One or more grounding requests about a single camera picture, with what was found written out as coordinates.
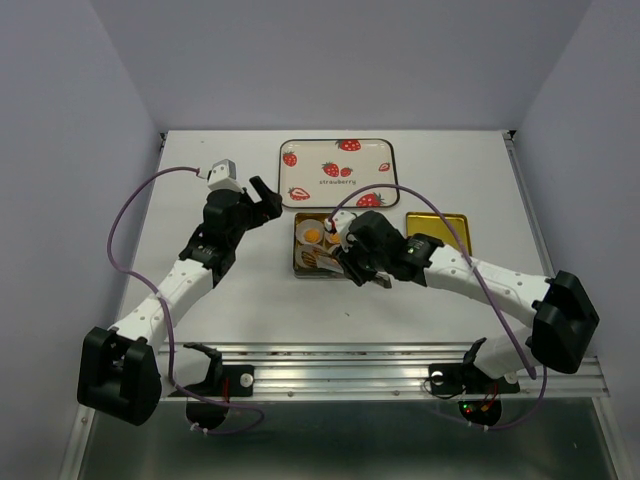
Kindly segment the metal serving tongs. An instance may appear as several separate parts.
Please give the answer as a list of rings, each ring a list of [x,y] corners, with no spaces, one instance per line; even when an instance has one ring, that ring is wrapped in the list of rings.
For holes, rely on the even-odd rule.
[[[357,264],[341,262],[339,258],[327,255],[318,259],[317,269],[294,269],[294,275],[302,279],[344,279],[358,287],[374,284],[383,289],[391,289],[392,281],[387,274],[363,268]]]

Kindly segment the swirl cookie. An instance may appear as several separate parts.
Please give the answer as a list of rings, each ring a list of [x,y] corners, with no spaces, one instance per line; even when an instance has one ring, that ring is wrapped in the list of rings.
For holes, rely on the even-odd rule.
[[[323,234],[319,229],[310,228],[303,232],[302,238],[307,243],[315,244],[322,240]]]

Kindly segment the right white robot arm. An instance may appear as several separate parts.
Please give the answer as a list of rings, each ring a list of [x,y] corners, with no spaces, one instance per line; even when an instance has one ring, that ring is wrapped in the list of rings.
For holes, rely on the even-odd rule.
[[[499,337],[476,340],[460,363],[435,367],[433,391],[482,391],[528,367],[578,371],[599,316],[576,275],[560,271],[545,277],[499,267],[436,237],[404,236],[375,211],[357,215],[340,210],[324,225],[329,234],[338,235],[333,256],[354,284],[411,282],[486,304],[501,321],[512,317],[521,324],[519,330],[506,326]]]

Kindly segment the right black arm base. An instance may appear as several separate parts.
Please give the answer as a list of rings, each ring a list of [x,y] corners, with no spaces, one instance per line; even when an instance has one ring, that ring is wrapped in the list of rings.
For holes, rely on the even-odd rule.
[[[490,429],[496,427],[501,419],[503,408],[500,396],[519,393],[520,385],[518,380],[510,383],[505,376],[491,379],[473,364],[486,342],[486,338],[474,342],[460,363],[431,364],[421,388],[440,400],[481,395],[480,400],[458,400],[458,409],[462,419],[472,426]]]

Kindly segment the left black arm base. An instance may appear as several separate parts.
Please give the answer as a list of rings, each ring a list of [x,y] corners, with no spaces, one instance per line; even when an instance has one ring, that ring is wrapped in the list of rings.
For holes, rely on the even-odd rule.
[[[173,378],[180,389],[165,377],[163,396],[185,397],[186,419],[203,434],[240,433],[243,427],[228,430],[231,401],[251,398],[255,368],[250,364],[226,364],[223,354],[202,343],[179,344],[174,353]]]

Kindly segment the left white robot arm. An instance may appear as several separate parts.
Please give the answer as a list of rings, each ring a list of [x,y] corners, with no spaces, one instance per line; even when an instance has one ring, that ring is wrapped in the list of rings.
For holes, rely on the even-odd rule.
[[[219,168],[211,170],[202,221],[160,284],[118,262],[112,264],[150,293],[111,327],[94,327],[85,336],[76,393],[81,405],[139,426],[151,417],[161,398],[179,392],[217,410],[215,424],[193,421],[191,430],[205,436],[224,435],[221,425],[235,404],[185,388],[175,374],[176,350],[169,351],[166,368],[159,367],[156,355],[162,344],[175,343],[175,326],[230,270],[245,233],[281,216],[281,195],[258,176],[250,183],[257,200],[233,176]]]

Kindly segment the back right paper cup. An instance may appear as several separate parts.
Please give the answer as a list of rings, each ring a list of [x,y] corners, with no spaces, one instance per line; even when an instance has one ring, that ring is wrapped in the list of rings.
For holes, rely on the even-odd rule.
[[[346,239],[350,224],[351,221],[348,219],[330,218],[324,221],[325,241],[329,253],[333,253],[339,248],[350,248]]]

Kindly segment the paper cup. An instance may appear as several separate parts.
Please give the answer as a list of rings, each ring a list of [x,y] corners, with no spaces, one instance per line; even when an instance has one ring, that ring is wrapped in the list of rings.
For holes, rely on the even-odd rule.
[[[298,269],[317,269],[318,259],[326,256],[327,252],[318,245],[299,245],[294,250],[294,265]]]
[[[333,253],[339,248],[350,248],[346,239],[350,224],[351,221],[348,219],[330,218],[324,221],[325,241],[329,253]]]
[[[321,244],[324,236],[324,225],[319,220],[304,219],[295,227],[295,238],[302,245]]]

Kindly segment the back left paper cup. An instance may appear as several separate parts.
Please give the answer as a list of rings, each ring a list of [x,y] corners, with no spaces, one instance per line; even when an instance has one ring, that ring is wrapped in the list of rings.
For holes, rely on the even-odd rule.
[[[324,225],[319,220],[304,219],[295,227],[295,238],[302,245],[321,244],[324,236]]]

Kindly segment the gold tin lid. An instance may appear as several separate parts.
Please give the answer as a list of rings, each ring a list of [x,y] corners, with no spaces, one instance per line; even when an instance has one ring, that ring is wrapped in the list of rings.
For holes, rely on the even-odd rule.
[[[459,213],[444,213],[445,219],[453,227],[461,244],[469,254],[472,254],[472,243],[469,222],[465,215]],[[420,233],[441,239],[445,244],[457,250],[460,246],[445,222],[433,212],[408,212],[405,216],[406,234],[408,236]]]

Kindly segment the strawberry pattern tray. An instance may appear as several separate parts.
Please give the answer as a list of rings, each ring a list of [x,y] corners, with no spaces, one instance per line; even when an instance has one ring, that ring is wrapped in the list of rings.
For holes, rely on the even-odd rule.
[[[390,208],[400,199],[394,149],[384,139],[292,139],[279,152],[279,193],[292,210]]]

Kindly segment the gold square cookie tin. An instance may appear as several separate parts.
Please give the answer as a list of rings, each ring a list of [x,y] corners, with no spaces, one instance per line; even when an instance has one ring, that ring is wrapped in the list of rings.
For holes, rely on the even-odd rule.
[[[292,269],[297,279],[344,279],[343,269],[334,258],[340,237],[325,230],[328,216],[329,211],[294,216]]]

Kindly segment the front left paper cup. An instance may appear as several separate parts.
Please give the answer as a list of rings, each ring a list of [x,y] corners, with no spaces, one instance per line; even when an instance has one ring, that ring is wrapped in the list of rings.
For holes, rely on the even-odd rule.
[[[294,250],[294,265],[298,269],[317,269],[318,259],[326,256],[327,252],[318,245],[299,245]]]

